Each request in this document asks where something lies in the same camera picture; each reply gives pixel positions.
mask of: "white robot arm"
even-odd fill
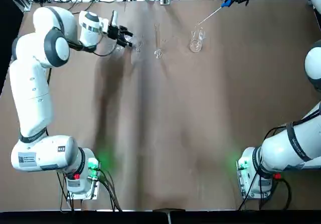
[[[132,33],[117,26],[115,11],[110,22],[91,12],[81,12],[79,41],[76,20],[66,9],[38,8],[33,23],[34,33],[15,39],[14,62],[9,68],[20,122],[20,137],[11,153],[12,166],[28,172],[58,170],[67,177],[67,188],[74,199],[77,196],[93,198],[93,190],[98,186],[88,178],[88,162],[98,165],[93,152],[78,147],[71,136],[47,136],[47,126],[53,120],[53,107],[46,69],[66,64],[69,46],[94,52],[102,36],[114,39],[121,46],[131,46],[124,35],[132,36]]]
[[[308,52],[304,69],[309,81],[320,91],[321,41],[316,42]],[[282,131],[265,139],[262,146],[245,149],[236,163],[243,198],[260,199],[261,194],[268,198],[273,173],[321,169],[320,114],[319,102],[302,120],[274,128]]]

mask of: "glassware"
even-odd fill
[[[190,50],[192,52],[199,52],[202,48],[203,40],[205,39],[205,31],[202,27],[195,27],[192,31]]]
[[[156,50],[154,52],[157,59],[162,58],[163,51],[161,49],[161,37],[159,35],[159,24],[155,24],[155,43],[156,43]]]

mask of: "label sticker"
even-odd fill
[[[261,186],[269,186],[271,185],[271,180],[261,180]]]
[[[70,186],[70,187],[79,187],[80,186],[80,180],[76,180],[76,181],[69,180],[68,181],[68,186]]]
[[[19,159],[19,167],[37,166],[35,152],[27,152],[27,153],[18,152],[18,159]]]

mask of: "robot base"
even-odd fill
[[[258,174],[255,175],[256,170],[253,165],[253,151],[254,147],[247,148],[242,157],[236,161],[236,169],[237,176],[239,182],[239,188],[244,199],[246,194],[250,189],[250,185],[255,178],[253,185],[251,187],[250,193],[247,196],[247,199],[260,199],[261,191],[260,191],[260,176]],[[271,194],[272,187],[272,179],[261,178],[261,189],[262,189],[262,198],[268,198]]]
[[[87,193],[76,194],[70,193],[70,197],[74,200],[97,200],[99,191],[99,181],[93,181]]]

